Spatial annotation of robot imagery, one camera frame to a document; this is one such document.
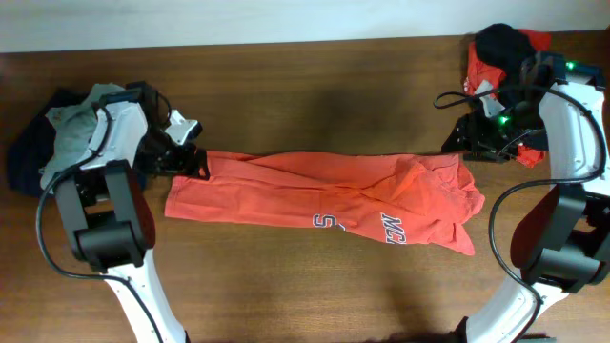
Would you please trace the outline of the red soccer print t-shirt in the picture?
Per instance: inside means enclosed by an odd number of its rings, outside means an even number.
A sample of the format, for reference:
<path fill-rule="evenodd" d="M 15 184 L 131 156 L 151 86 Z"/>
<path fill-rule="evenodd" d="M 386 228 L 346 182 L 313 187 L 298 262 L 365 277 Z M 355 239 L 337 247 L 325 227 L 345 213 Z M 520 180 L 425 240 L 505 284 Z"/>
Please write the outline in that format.
<path fill-rule="evenodd" d="M 468 256 L 465 223 L 485 198 L 456 154 L 257 156 L 210 151 L 207 180 L 177 176 L 171 218 L 332 228 L 386 244 L 436 244 Z"/>

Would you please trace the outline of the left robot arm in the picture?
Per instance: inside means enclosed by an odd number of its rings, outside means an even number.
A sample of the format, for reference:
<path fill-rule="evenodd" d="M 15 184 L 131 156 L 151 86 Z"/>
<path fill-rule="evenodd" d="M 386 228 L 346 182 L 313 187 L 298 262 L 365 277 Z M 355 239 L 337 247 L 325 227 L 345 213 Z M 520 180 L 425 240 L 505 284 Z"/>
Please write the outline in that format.
<path fill-rule="evenodd" d="M 150 84 L 139 81 L 92 104 L 97 123 L 86 151 L 54 174 L 53 195 L 74 258 L 89 273 L 51 268 L 68 278 L 109 285 L 139 342 L 187 342 L 158 277 L 156 230 L 143 176 L 210 176 L 207 153 L 193 140 L 196 120 L 184 118 Z"/>

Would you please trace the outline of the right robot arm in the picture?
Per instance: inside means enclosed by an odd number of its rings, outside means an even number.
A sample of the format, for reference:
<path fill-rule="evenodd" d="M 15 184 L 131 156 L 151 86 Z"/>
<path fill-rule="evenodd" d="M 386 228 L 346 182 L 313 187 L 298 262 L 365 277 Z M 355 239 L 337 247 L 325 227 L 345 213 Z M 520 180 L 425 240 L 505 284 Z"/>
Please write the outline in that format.
<path fill-rule="evenodd" d="M 476 110 L 459 118 L 442 145 L 475 161 L 502 163 L 519 144 L 543 147 L 550 177 L 517 184 L 494 203 L 488 225 L 492 253 L 507 277 L 477 313 L 450 333 L 452 342 L 527 342 L 527 331 L 552 305 L 609 273 L 609 149 L 603 130 L 601 69 L 539 51 L 524 60 L 516 83 L 459 94 Z M 500 205 L 510 195 L 550 191 L 518 223 L 509 262 L 495 236 Z"/>

